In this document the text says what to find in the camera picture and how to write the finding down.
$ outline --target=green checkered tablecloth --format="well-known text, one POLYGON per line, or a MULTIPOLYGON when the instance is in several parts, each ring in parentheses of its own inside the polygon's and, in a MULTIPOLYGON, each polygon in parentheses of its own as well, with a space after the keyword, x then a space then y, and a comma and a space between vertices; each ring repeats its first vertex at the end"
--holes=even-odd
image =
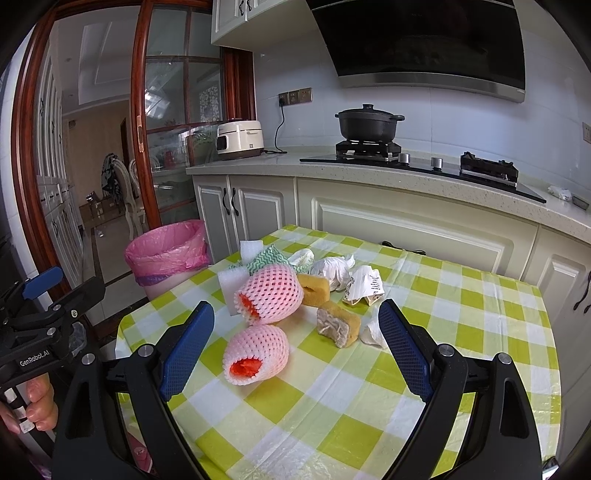
MULTIPOLYGON (((310 248, 316 259, 353 253, 356 265, 377 268, 386 298, 410 323, 424 326, 437 343, 462 354, 492 358, 508 352, 530 397, 542 457, 554 455, 560 428, 560 376, 550 322, 536 287, 451 262, 381 247, 355 238, 296 226, 265 237, 285 254, 310 248)), ((228 341, 245 328, 230 317, 216 272, 238 261, 234 254, 127 315, 116 353, 127 356, 156 343, 187 319, 201 300, 216 312, 213 335, 183 393, 169 402, 199 461, 213 479, 379 479, 393 463, 424 404, 411 394, 388 351, 360 341, 338 349, 316 333, 316 309, 300 307, 277 325, 289 338, 287 367, 276 377, 243 387, 222 373, 228 341)), ((342 293, 333 292, 333 301, 342 293)), ((347 307, 363 324, 379 304, 347 307)), ((126 424, 140 437, 123 397, 126 424)), ((450 469, 467 428, 473 394, 464 395, 437 470, 450 469)))

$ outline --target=human hand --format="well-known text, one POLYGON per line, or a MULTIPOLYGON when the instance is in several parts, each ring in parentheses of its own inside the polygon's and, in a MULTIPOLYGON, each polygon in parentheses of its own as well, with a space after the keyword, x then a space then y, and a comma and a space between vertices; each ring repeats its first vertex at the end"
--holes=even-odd
MULTIPOLYGON (((31 400, 26 410, 29 421, 42 432, 54 429, 57 424, 57 405, 53 401, 53 387, 49 382, 49 375, 41 375, 27 381, 26 390, 31 400)), ((16 434, 21 433, 19 421, 15 419, 10 408, 2 403, 0 403, 0 417, 8 430, 16 434)))

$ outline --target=yellow sponge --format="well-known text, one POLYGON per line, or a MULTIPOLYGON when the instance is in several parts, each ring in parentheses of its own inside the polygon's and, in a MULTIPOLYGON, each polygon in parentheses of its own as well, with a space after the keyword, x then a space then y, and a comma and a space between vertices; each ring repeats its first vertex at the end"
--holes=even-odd
POLYGON ((329 281, 326 278, 298 273, 297 279, 300 282, 301 287, 304 289, 304 300, 301 302, 302 305, 319 307, 330 299, 330 286, 329 281))
POLYGON ((318 308, 316 319, 318 333, 333 339, 339 348, 348 347, 359 336, 359 315, 342 309, 333 301, 329 300, 318 308))

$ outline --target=cabinet handle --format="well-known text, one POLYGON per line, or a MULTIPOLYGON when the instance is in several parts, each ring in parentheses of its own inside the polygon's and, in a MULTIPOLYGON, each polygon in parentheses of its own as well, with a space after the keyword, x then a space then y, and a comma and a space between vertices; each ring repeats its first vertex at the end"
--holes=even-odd
POLYGON ((227 193, 228 192, 226 191, 226 189, 223 189, 222 205, 226 209, 226 213, 228 215, 230 215, 230 209, 228 207, 226 207, 226 195, 227 195, 227 193))
POLYGON ((238 216, 238 210, 236 210, 236 207, 234 206, 234 195, 236 195, 236 189, 234 187, 232 187, 232 200, 230 201, 230 204, 232 205, 232 208, 234 209, 234 213, 236 214, 236 216, 238 216))

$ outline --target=glass door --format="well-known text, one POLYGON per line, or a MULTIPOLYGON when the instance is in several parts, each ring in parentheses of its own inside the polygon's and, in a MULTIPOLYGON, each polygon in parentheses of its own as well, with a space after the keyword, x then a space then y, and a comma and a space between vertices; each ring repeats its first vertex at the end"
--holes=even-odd
POLYGON ((134 147, 150 228, 199 218, 185 169, 215 157, 217 126, 224 119, 222 59, 220 48, 211 45, 211 6, 186 3, 144 2, 136 31, 134 147))

